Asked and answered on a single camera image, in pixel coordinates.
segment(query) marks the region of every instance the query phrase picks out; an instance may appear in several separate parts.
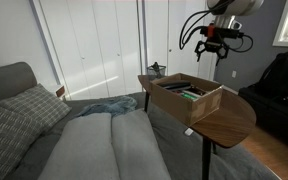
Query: cardboard box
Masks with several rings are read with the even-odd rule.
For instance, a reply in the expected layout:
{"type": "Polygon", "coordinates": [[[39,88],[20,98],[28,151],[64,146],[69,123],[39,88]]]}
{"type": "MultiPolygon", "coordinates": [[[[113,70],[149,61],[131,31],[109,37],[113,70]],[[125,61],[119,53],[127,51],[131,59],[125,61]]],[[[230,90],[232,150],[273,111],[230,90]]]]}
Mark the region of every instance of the cardboard box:
{"type": "Polygon", "coordinates": [[[222,91],[221,84],[179,73],[152,81],[151,101],[190,127],[219,108],[222,91]],[[174,80],[188,80],[192,85],[207,93],[193,101],[157,85],[174,80]]]}

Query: wooden floor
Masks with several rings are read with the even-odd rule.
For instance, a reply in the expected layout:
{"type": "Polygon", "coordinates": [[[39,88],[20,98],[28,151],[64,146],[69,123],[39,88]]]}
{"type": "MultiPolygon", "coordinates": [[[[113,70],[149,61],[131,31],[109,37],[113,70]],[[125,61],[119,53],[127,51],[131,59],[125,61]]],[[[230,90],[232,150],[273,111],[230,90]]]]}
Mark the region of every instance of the wooden floor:
{"type": "Polygon", "coordinates": [[[258,127],[242,145],[281,179],[288,180],[287,145],[258,127]]]}

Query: gray pillow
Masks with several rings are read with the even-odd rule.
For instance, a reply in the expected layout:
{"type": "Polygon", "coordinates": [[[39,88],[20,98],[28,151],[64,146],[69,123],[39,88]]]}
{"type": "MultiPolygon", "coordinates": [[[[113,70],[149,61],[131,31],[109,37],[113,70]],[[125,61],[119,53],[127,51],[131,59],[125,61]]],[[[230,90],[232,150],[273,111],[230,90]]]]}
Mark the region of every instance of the gray pillow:
{"type": "Polygon", "coordinates": [[[41,121],[44,124],[44,131],[49,130],[71,110],[70,107],[47,91],[41,84],[17,96],[1,100],[0,106],[41,121]]]}
{"type": "Polygon", "coordinates": [[[40,122],[0,107],[0,179],[15,168],[41,129],[40,122]]]}

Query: metal stand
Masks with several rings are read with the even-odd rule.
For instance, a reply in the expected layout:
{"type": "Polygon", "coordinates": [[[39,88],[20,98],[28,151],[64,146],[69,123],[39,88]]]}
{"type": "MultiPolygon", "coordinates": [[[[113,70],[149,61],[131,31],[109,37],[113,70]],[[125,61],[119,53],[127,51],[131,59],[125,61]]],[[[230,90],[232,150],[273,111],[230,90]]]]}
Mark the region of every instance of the metal stand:
{"type": "Polygon", "coordinates": [[[144,111],[147,112],[147,106],[148,106],[148,100],[150,99],[150,94],[146,92],[145,94],[145,106],[144,106],[144,111]]]}
{"type": "Polygon", "coordinates": [[[202,152],[202,179],[208,180],[210,161],[211,161],[211,141],[203,137],[203,152],[202,152]]]}

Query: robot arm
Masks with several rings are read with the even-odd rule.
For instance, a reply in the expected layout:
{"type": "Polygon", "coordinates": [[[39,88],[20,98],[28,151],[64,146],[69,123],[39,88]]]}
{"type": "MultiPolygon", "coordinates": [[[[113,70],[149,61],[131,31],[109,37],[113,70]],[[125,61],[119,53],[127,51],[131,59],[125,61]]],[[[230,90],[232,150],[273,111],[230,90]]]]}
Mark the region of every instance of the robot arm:
{"type": "Polygon", "coordinates": [[[180,37],[180,49],[183,49],[185,44],[189,41],[191,35],[196,32],[197,30],[200,30],[200,34],[207,37],[206,41],[199,41],[197,43],[195,52],[198,56],[198,61],[200,59],[200,56],[203,52],[212,52],[216,53],[218,56],[218,60],[224,59],[228,55],[228,51],[232,50],[235,52],[246,52],[249,49],[252,48],[251,46],[243,51],[238,50],[237,48],[233,49],[230,48],[228,44],[225,43],[225,38],[231,38],[231,39],[242,39],[243,37],[247,37],[252,41],[252,38],[248,35],[245,35],[244,33],[239,32],[242,25],[235,21],[235,16],[245,16],[252,14],[254,11],[258,10],[263,3],[263,0],[207,0],[207,5],[209,10],[198,12],[193,14],[188,20],[185,22],[181,37],[180,37]],[[214,23],[211,23],[209,26],[199,26],[194,28],[187,40],[185,40],[185,35],[188,33],[186,32],[184,37],[183,30],[185,29],[185,26],[187,22],[195,15],[205,13],[201,18],[205,17],[208,13],[212,13],[215,15],[214,23]]]}

